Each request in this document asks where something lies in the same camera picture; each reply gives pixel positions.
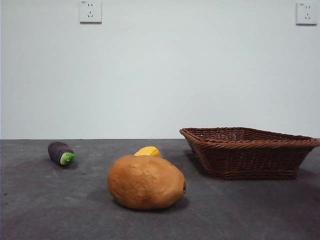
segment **toy vegetable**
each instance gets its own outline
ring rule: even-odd
[[[183,173],[169,161],[154,155],[119,158],[111,166],[106,183],[119,204],[141,210],[170,207],[186,190]]]
[[[69,165],[75,160],[75,154],[70,147],[59,141],[49,144],[48,153],[53,162],[58,165]]]

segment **floor surface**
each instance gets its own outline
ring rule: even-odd
[[[2,240],[318,240],[320,147],[294,180],[217,180],[184,139],[65,140],[69,167],[49,159],[49,140],[1,141]],[[131,210],[108,192],[119,157],[157,146],[186,177],[186,194],[163,210]]]

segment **wall outlet plate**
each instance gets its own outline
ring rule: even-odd
[[[101,0],[83,0],[79,4],[80,23],[102,23]]]
[[[317,2],[299,2],[296,4],[296,24],[318,24],[319,4]]]

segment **wicker basket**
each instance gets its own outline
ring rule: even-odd
[[[295,179],[320,141],[245,127],[183,128],[192,152],[214,178]]]

